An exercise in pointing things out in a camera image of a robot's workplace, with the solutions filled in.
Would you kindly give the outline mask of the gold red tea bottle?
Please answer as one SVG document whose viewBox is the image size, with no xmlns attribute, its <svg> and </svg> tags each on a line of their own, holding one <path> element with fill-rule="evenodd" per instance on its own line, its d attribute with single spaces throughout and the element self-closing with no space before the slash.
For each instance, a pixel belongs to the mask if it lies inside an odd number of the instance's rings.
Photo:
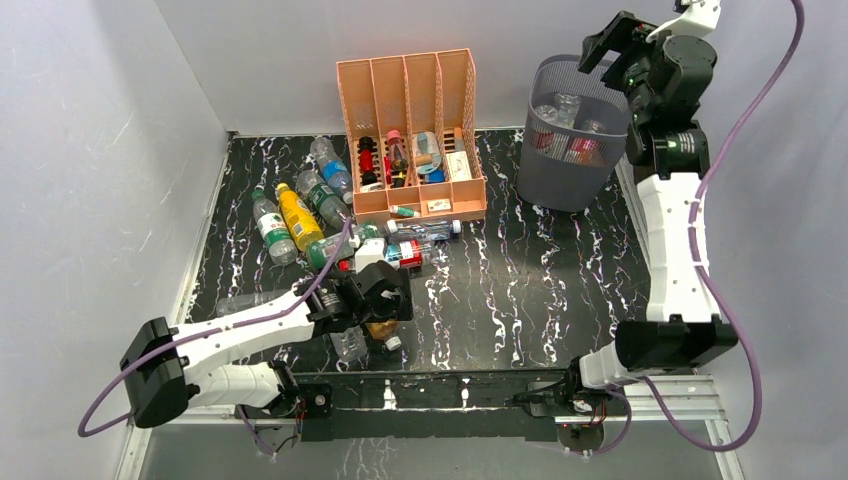
<svg viewBox="0 0 848 480">
<path fill-rule="evenodd" d="M 371 322 L 366 323 L 365 326 L 370 336 L 374 340 L 383 342 L 389 351 L 395 351 L 402 345 L 398 336 L 399 322 L 397 320 Z"/>
</svg>

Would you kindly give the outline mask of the clear bottle red blue label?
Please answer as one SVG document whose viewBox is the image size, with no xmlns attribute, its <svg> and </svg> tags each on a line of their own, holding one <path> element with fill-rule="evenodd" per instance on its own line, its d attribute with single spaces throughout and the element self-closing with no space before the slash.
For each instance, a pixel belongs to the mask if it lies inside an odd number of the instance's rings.
<svg viewBox="0 0 848 480">
<path fill-rule="evenodd" d="M 395 269 L 417 269 L 431 262 L 434 249 L 434 242 L 420 243 L 412 240 L 400 243 L 387 243 L 385 259 L 383 261 Z M 355 272 L 354 256 L 340 260 L 337 263 L 337 267 L 342 272 Z"/>
</svg>

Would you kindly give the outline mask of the red label bottle red cap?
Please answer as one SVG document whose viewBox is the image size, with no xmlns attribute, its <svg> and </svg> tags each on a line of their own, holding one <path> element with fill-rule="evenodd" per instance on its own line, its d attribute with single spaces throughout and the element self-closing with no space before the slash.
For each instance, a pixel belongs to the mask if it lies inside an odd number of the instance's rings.
<svg viewBox="0 0 848 480">
<path fill-rule="evenodd" d="M 532 130 L 530 145 L 535 155 L 553 158 L 555 156 L 557 134 L 550 130 Z"/>
</svg>

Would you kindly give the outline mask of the clear bottle white label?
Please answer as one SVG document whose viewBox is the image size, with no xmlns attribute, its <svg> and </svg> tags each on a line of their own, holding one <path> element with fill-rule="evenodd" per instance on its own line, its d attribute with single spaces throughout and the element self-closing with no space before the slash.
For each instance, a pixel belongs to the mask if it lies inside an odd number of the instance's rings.
<svg viewBox="0 0 848 480">
<path fill-rule="evenodd" d="M 534 112 L 544 121 L 561 128 L 573 129 L 581 108 L 581 97 L 556 93 L 552 104 L 538 105 Z"/>
</svg>

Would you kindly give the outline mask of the red label cola bottle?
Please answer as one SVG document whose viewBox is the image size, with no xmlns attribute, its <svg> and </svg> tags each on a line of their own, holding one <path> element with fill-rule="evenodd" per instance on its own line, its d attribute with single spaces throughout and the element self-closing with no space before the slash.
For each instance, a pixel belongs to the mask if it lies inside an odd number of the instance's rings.
<svg viewBox="0 0 848 480">
<path fill-rule="evenodd" d="M 579 124 L 582 133 L 604 133 L 605 126 L 598 120 L 584 120 Z M 567 146 L 563 160 L 583 166 L 601 167 L 604 164 L 600 153 L 601 142 L 595 139 L 577 136 Z"/>
</svg>

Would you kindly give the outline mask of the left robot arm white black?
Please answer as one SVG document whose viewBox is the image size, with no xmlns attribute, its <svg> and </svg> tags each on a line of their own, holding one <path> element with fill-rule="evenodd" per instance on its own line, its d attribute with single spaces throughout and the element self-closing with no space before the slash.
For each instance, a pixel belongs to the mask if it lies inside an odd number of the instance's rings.
<svg viewBox="0 0 848 480">
<path fill-rule="evenodd" d="M 286 416 L 302 396 L 288 368 L 280 362 L 243 365 L 241 359 L 365 323 L 412 317 L 409 273 L 378 261 L 211 321 L 171 326 L 164 318 L 149 320 L 119 362 L 130 416 L 139 428 L 223 405 Z"/>
</svg>

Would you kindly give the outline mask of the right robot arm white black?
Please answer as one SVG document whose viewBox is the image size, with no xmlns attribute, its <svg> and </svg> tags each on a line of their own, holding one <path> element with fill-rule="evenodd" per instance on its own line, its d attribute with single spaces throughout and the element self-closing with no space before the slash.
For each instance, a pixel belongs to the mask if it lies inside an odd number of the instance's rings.
<svg viewBox="0 0 848 480">
<path fill-rule="evenodd" d="M 679 1 L 675 11 L 660 25 L 621 11 L 575 57 L 581 78 L 626 102 L 614 153 L 633 168 L 646 222 L 649 300 L 644 320 L 620 323 L 613 341 L 574 358 L 560 380 L 514 395 L 530 415 L 594 413 L 613 387 L 702 366 L 737 344 L 700 277 L 708 259 L 691 247 L 705 236 L 696 194 L 710 168 L 709 140 L 695 115 L 717 62 L 707 36 L 721 5 Z"/>
</svg>

